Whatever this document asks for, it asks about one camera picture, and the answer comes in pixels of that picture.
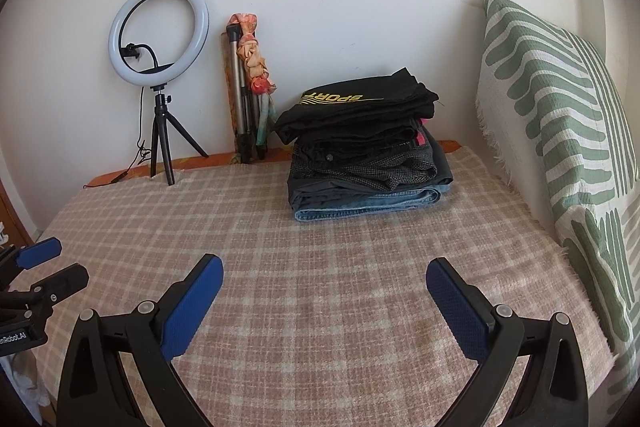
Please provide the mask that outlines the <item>left white knit glove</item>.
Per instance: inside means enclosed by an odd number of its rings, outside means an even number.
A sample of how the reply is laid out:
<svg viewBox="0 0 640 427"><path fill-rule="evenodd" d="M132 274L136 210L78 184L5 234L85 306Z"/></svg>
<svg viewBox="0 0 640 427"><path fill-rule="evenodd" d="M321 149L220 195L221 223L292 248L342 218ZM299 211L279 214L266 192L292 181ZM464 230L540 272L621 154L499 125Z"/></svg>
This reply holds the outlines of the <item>left white knit glove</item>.
<svg viewBox="0 0 640 427"><path fill-rule="evenodd" d="M39 426L43 425L42 410L50 407L48 389L39 374L37 361L32 351L8 355L4 363L6 373L24 406Z"/></svg>

